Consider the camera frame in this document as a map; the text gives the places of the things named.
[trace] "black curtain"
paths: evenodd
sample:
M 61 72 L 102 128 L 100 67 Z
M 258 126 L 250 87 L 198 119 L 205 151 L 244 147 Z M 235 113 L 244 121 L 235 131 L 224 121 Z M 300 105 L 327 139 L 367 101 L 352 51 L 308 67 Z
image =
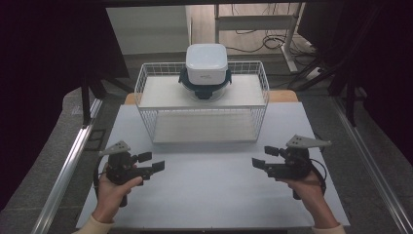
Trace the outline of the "black curtain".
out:
M 413 7 L 387 2 L 361 46 L 355 76 L 365 109 L 413 165 Z
M 0 30 L 3 209 L 48 140 L 63 97 L 88 71 L 128 72 L 101 5 L 2 1 Z

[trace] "sleeve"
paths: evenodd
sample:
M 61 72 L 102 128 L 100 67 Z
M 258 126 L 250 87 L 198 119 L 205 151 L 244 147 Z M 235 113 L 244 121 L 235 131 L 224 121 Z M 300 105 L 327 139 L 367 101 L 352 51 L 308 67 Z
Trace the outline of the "sleeve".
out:
M 101 223 L 90 216 L 85 225 L 73 234 L 106 234 L 112 226 L 113 223 Z
M 318 229 L 312 227 L 312 229 L 315 234 L 346 234 L 346 231 L 344 230 L 344 227 L 341 224 L 334 228 Z

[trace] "finger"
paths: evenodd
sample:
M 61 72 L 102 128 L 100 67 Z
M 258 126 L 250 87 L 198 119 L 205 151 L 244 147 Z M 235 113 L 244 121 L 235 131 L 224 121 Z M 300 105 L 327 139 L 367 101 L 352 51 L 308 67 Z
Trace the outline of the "finger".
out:
M 143 181 L 143 178 L 141 176 L 133 178 L 126 182 L 122 187 L 125 189 L 125 192 L 128 190 L 132 189 L 133 187 L 139 185 Z

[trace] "gray floor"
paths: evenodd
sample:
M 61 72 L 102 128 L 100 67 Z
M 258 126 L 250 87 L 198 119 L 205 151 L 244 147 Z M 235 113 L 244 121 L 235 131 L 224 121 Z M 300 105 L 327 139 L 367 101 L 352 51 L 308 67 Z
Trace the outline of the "gray floor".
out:
M 254 56 L 264 62 L 270 86 L 273 89 L 285 89 L 286 83 L 293 76 L 282 56 Z M 131 78 L 120 81 L 134 86 L 134 78 L 141 64 L 150 61 L 184 61 L 184 55 L 146 55 L 144 57 L 125 57 Z M 333 146 L 323 150 L 323 157 L 330 170 L 341 203 L 350 220 L 348 233 L 399 233 L 387 205 L 381 198 L 370 174 L 364 167 L 360 155 L 335 111 L 332 97 L 326 91 L 330 80 L 325 80 L 307 91 L 297 93 L 303 102 L 310 123 L 317 136 L 330 139 Z M 119 88 L 105 83 L 108 96 L 102 110 L 106 113 L 96 119 L 94 133 L 84 150 L 78 167 L 66 190 L 49 233 L 71 233 L 82 210 L 92 183 L 92 173 L 96 161 L 96 152 L 105 146 L 113 121 L 126 93 Z M 68 155 L 71 145 L 82 126 L 80 91 L 68 94 L 63 101 L 63 111 L 56 127 L 6 209 L 0 214 L 1 233 L 29 233 L 50 194 L 60 169 Z M 362 107 L 356 103 L 357 130 L 369 147 L 378 166 L 382 170 L 408 215 L 413 216 L 413 170 L 386 135 L 370 119 Z M 122 231 L 121 233 L 138 233 Z M 311 233 L 310 229 L 288 230 L 288 233 Z

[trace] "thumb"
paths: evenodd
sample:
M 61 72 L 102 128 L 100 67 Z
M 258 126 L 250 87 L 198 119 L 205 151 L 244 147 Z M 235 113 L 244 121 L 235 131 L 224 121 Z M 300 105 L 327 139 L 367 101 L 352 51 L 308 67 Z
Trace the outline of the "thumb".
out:
M 129 180 L 128 182 L 126 182 L 125 184 L 121 185 L 122 190 L 127 193 L 129 190 L 131 190 L 133 187 L 139 185 L 141 182 L 143 181 L 141 176 L 135 177 L 131 180 Z

